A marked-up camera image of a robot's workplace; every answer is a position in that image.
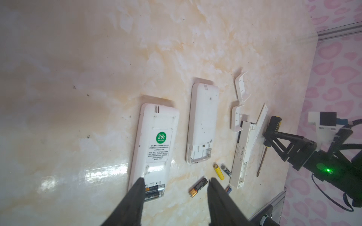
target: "screwdriver handle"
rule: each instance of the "screwdriver handle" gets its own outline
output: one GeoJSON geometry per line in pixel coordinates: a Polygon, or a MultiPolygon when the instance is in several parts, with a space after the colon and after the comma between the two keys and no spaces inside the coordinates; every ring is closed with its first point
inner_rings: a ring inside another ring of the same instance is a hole
{"type": "MultiPolygon", "coordinates": [[[[269,125],[268,127],[266,128],[266,131],[267,132],[278,132],[279,130],[279,126],[280,126],[280,123],[282,122],[282,118],[281,117],[278,117],[278,116],[272,116],[270,118],[270,121],[269,121],[269,125]]],[[[272,146],[272,144],[267,141],[267,140],[264,140],[264,145],[268,148],[270,148],[272,146]]]]}

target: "marble table surface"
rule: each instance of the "marble table surface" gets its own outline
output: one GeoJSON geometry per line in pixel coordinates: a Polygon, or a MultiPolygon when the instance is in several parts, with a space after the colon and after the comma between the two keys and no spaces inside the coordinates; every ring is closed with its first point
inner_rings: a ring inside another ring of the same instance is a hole
{"type": "MultiPolygon", "coordinates": [[[[143,225],[207,225],[214,162],[231,169],[241,71],[256,121],[264,103],[295,133],[317,35],[303,1],[35,0],[0,3],[0,225],[99,225],[126,194],[140,107],[180,111],[165,196],[143,225]],[[185,161],[196,82],[220,88],[211,159],[185,161]]],[[[288,170],[260,135],[244,187],[230,196],[250,217],[283,190],[288,170]]],[[[226,187],[228,180],[221,182],[226,187]]]]}

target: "pink patterned fabric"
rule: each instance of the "pink patterned fabric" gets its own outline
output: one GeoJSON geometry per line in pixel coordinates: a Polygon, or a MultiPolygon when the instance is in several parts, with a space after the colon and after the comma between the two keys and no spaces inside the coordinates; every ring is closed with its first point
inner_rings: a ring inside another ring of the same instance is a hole
{"type": "Polygon", "coordinates": [[[362,21],[361,0],[304,0],[316,31],[362,21]]]}
{"type": "MultiPolygon", "coordinates": [[[[336,9],[344,4],[336,0],[328,2],[330,8],[341,4],[336,9]]],[[[337,15],[344,11],[353,10],[341,9],[337,15]]],[[[309,111],[336,111],[339,118],[349,120],[362,118],[361,34],[318,43],[297,132],[315,140],[315,126],[308,124],[309,111]]],[[[354,127],[353,131],[347,142],[361,144],[362,125],[354,127]]],[[[327,151],[328,147],[323,145],[322,150],[327,151]]],[[[358,151],[344,150],[342,153],[350,160],[358,151]]],[[[331,198],[347,207],[343,192],[325,181],[315,181],[331,198]]],[[[311,172],[305,168],[296,171],[290,166],[285,187],[287,194],[281,225],[362,226],[362,209],[355,208],[355,212],[349,213],[329,201],[314,185],[311,172]]]]}

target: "white label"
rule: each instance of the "white label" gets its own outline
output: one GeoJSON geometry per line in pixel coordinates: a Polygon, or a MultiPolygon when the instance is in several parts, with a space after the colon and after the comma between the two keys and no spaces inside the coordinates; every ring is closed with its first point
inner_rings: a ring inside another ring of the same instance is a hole
{"type": "Polygon", "coordinates": [[[166,162],[170,151],[172,130],[153,129],[148,144],[147,163],[166,162]]]}

